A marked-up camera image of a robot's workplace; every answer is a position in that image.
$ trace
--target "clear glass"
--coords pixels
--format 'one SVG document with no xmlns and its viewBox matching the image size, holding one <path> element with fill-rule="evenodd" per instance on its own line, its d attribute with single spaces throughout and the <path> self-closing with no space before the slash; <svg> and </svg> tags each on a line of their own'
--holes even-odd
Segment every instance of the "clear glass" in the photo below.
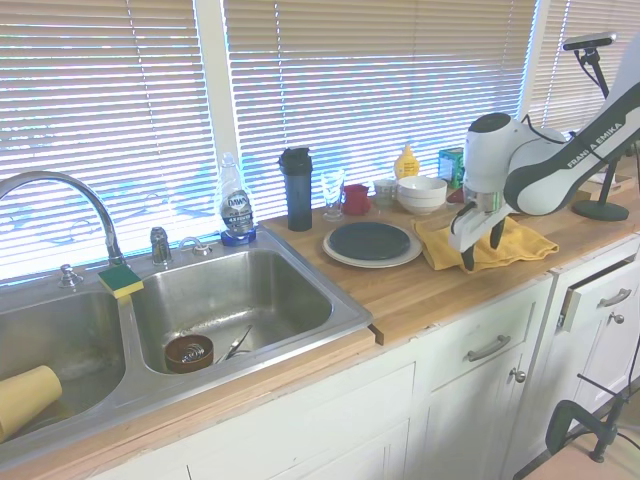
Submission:
<svg viewBox="0 0 640 480">
<path fill-rule="evenodd" d="M 322 172 L 322 195 L 327 207 L 322 218 L 330 222 L 342 220 L 342 198 L 344 197 L 344 170 L 336 168 Z"/>
<path fill-rule="evenodd" d="M 376 190 L 376 206 L 383 210 L 393 206 L 393 197 L 396 192 L 396 181 L 390 178 L 375 180 L 373 187 Z"/>
</svg>

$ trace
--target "sink basin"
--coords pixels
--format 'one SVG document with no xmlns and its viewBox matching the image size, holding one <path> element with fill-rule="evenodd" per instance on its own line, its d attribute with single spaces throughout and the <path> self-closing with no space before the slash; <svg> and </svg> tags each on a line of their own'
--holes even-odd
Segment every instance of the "sink basin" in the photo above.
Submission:
<svg viewBox="0 0 640 480">
<path fill-rule="evenodd" d="M 164 349 L 178 336 L 209 337 L 215 360 L 250 325 L 241 351 L 255 352 L 317 328 L 332 310 L 324 295 L 269 250 L 155 274 L 132 299 L 144 360 L 162 373 L 172 373 Z"/>
<path fill-rule="evenodd" d="M 58 375 L 62 396 L 14 437 L 88 410 L 120 383 L 125 364 L 114 298 L 81 293 L 0 313 L 0 380 L 40 365 Z"/>
<path fill-rule="evenodd" d="M 159 408 L 366 328 L 371 314 L 286 242 L 259 227 L 249 245 L 209 244 L 207 256 L 173 249 L 173 262 L 127 258 L 144 289 L 115 300 L 90 265 L 75 289 L 57 272 L 0 287 L 0 379 L 41 364 L 63 395 L 0 444 L 7 469 Z M 178 335 L 208 336 L 214 357 L 252 325 L 237 355 L 169 374 L 164 348 Z"/>
</svg>

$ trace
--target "yellow towel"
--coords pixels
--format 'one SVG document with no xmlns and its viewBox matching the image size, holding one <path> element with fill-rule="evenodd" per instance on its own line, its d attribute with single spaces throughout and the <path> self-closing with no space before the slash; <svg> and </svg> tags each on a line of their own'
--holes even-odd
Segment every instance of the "yellow towel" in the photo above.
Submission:
<svg viewBox="0 0 640 480">
<path fill-rule="evenodd" d="M 449 246 L 449 227 L 430 231 L 427 227 L 428 220 L 413 220 L 412 224 L 425 247 L 422 249 L 424 256 L 434 270 L 459 266 L 462 270 L 473 273 L 464 268 L 460 252 Z M 517 260 L 541 260 L 550 253 L 557 252 L 558 248 L 558 245 L 538 232 L 507 217 L 502 239 L 496 250 L 489 245 L 489 233 L 476 243 L 473 271 L 503 267 Z"/>
</svg>

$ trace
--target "black tumbler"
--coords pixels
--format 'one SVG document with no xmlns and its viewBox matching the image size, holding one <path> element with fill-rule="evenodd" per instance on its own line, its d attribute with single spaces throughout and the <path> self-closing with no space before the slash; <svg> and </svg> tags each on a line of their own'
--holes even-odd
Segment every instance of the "black tumbler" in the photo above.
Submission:
<svg viewBox="0 0 640 480">
<path fill-rule="evenodd" d="M 278 161 L 287 192 L 289 230 L 311 228 L 311 157 L 308 148 L 287 148 Z"/>
</svg>

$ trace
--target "brown bowl in sink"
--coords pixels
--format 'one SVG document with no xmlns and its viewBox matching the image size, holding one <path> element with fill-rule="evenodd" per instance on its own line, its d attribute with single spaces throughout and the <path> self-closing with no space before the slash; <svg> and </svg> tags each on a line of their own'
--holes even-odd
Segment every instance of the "brown bowl in sink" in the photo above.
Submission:
<svg viewBox="0 0 640 480">
<path fill-rule="evenodd" d="M 174 338 L 164 349 L 167 368 L 175 373 L 190 373 L 213 363 L 213 342 L 204 335 Z"/>
</svg>

